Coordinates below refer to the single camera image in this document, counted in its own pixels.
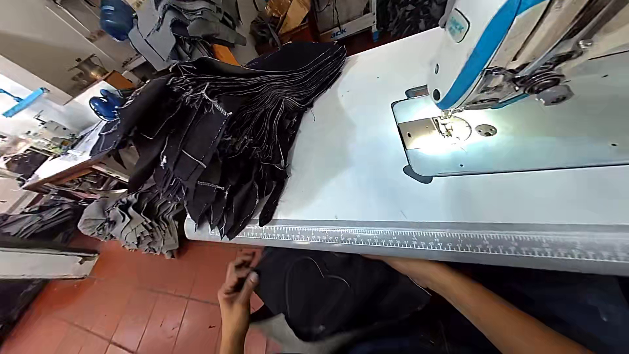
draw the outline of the sewing machine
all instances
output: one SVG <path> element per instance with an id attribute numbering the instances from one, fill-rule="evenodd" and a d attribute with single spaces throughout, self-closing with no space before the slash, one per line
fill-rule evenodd
<path id="1" fill-rule="evenodd" d="M 629 86 L 628 3 L 449 1 L 427 86 L 392 106 L 404 172 L 429 183 L 628 164 L 618 149 L 629 143 L 618 94 Z M 588 113 L 593 105 L 602 110 Z"/>

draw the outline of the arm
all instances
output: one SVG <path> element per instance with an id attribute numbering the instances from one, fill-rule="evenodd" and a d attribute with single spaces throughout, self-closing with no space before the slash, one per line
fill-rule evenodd
<path id="1" fill-rule="evenodd" d="M 249 329 L 250 299 L 258 284 L 251 271 L 253 253 L 245 254 L 227 266 L 225 283 L 218 291 L 221 307 L 220 354 L 242 354 Z"/>
<path id="2" fill-rule="evenodd" d="M 443 296 L 501 353 L 591 353 L 444 264 L 403 258 L 378 259 Z"/>

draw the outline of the gray fabric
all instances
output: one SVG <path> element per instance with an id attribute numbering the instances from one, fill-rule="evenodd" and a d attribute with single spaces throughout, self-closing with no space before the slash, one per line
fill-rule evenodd
<path id="1" fill-rule="evenodd" d="M 210 22 L 205 18 L 198 18 L 190 22 L 188 33 L 190 33 L 192 37 L 211 36 L 238 45 L 247 44 L 247 39 L 235 30 L 232 30 L 220 22 Z"/>
<path id="2" fill-rule="evenodd" d="M 164 70 L 169 66 L 169 63 L 162 58 L 150 44 L 148 44 L 144 37 L 142 37 L 142 34 L 137 27 L 137 22 L 135 27 L 131 29 L 131 32 L 129 32 L 129 41 L 131 42 L 133 48 L 138 53 L 142 54 L 142 56 L 147 59 L 151 65 L 153 65 L 155 70 Z"/>
<path id="3" fill-rule="evenodd" d="M 120 198 L 102 198 L 84 211 L 79 230 L 86 235 L 107 241 L 117 239 L 130 250 L 165 254 L 179 247 L 176 214 L 180 204 L 160 197 L 154 185 Z"/>
<path id="4" fill-rule="evenodd" d="M 193 53 L 201 53 L 194 49 L 196 45 L 184 50 L 182 47 L 188 46 L 190 40 L 188 44 L 182 44 L 177 36 L 198 37 L 231 47 L 247 44 L 247 39 L 236 32 L 240 22 L 237 0 L 147 1 L 136 13 L 137 25 L 129 39 L 157 70 L 180 60 L 193 59 Z M 177 24 L 177 36 L 171 28 L 175 21 L 180 23 Z"/>
<path id="5" fill-rule="evenodd" d="M 176 10 L 168 10 L 164 16 L 162 26 L 155 31 L 151 31 L 147 37 L 148 44 L 150 44 L 162 58 L 168 58 L 177 43 L 175 35 L 170 31 L 170 25 L 175 21 L 186 22 L 187 19 Z"/>
<path id="6" fill-rule="evenodd" d="M 0 214 L 0 235 L 36 241 L 69 241 L 83 206 L 61 197 L 46 198 L 20 214 Z"/>

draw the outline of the red tile floor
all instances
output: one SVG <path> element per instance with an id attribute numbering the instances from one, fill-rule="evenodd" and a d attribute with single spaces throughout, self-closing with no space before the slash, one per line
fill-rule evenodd
<path id="1" fill-rule="evenodd" d="M 84 235 L 73 246 L 100 250 L 88 278 L 54 280 L 31 304 L 0 354 L 217 353 L 216 293 L 241 248 L 190 241 L 179 257 L 141 254 Z M 254 294 L 252 309 L 262 301 Z M 250 330 L 245 353 L 281 348 Z"/>

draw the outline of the ruler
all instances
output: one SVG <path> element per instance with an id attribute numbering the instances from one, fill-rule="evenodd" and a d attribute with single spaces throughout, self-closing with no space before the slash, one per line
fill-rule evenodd
<path id="1" fill-rule="evenodd" d="M 192 239 L 629 276 L 627 226 L 275 220 Z"/>

